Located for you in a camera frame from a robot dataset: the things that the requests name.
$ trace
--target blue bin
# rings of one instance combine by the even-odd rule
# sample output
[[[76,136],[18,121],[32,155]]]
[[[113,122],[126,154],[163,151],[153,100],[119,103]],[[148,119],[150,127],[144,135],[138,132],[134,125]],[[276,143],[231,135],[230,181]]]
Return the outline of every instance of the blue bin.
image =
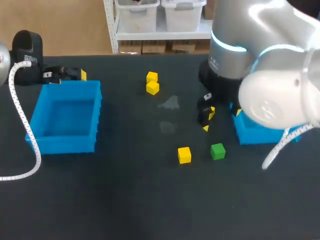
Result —
[[[99,81],[44,85],[30,122],[41,154],[94,152],[101,100]]]
[[[237,117],[232,115],[232,118],[241,145],[277,144],[284,134],[284,130],[270,129],[254,122],[244,111]],[[298,142],[300,138],[300,136],[296,137],[295,141]]]

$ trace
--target white storage bin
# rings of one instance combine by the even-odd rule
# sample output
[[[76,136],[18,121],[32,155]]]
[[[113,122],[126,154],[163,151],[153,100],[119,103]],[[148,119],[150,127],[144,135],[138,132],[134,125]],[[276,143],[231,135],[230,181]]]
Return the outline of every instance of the white storage bin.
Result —
[[[150,33],[156,31],[157,7],[160,0],[115,0],[121,23],[127,33]]]
[[[207,0],[161,0],[168,32],[198,30],[202,8],[206,4]]]

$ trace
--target green cube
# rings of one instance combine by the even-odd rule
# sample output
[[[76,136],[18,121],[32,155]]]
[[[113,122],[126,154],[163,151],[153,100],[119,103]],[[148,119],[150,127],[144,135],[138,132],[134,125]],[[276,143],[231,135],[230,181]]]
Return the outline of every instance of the green cube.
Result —
[[[212,145],[210,153],[214,160],[224,159],[226,156],[226,150],[222,143]]]

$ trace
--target wooden wall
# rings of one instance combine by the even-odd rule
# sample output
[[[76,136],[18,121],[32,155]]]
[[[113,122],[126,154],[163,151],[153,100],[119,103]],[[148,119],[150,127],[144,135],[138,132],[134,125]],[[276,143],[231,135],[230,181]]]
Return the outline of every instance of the wooden wall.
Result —
[[[0,0],[0,41],[41,35],[46,56],[112,54],[103,0]]]

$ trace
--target coiled white cable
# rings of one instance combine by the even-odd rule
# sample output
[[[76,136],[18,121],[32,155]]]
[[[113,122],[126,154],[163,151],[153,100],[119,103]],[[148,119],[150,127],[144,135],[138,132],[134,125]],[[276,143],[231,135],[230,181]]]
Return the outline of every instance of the coiled white cable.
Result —
[[[16,175],[16,176],[0,176],[0,181],[12,181],[12,180],[19,180],[19,179],[27,178],[27,177],[31,176],[32,174],[34,174],[40,168],[40,165],[41,165],[41,154],[40,154],[40,150],[39,150],[36,138],[34,136],[34,133],[31,130],[31,127],[30,127],[29,122],[26,118],[26,115],[25,115],[24,111],[22,110],[22,107],[20,105],[20,102],[18,100],[18,96],[16,93],[16,88],[15,88],[15,74],[18,71],[18,69],[31,67],[31,65],[32,65],[31,61],[21,61],[19,63],[15,63],[9,73],[8,83],[9,83],[9,89],[10,89],[10,93],[11,93],[11,96],[13,99],[13,103],[15,105],[16,110],[19,113],[19,116],[21,118],[23,126],[24,126],[30,140],[31,140],[31,144],[32,144],[34,152],[35,152],[35,157],[36,157],[35,166],[33,167],[33,169],[31,169],[30,171],[28,171],[24,174],[20,174],[20,175]]]
[[[288,144],[290,143],[293,139],[297,138],[301,134],[304,134],[305,132],[314,129],[315,126],[312,123],[305,124],[298,129],[294,130],[291,132],[289,135],[286,137],[283,137],[280,142],[271,150],[271,152],[268,154],[268,156],[265,158],[263,164],[262,164],[262,169],[266,170],[270,164],[275,160],[279,152]]]
[[[290,129],[289,128],[285,129],[280,142],[271,150],[271,152],[265,158],[262,164],[263,170],[266,170],[270,166],[270,164],[276,159],[279,152],[293,139],[297,138],[301,134],[304,134],[305,132],[311,129],[320,127],[320,121],[317,121],[317,119],[314,116],[314,111],[312,109],[309,94],[308,94],[308,83],[309,83],[308,71],[309,71],[309,66],[311,64],[311,60],[314,52],[315,52],[315,49],[310,49],[310,51],[307,53],[303,63],[302,72],[301,72],[301,101],[302,101],[304,113],[311,123],[308,123],[299,127],[289,135],[288,133]]]

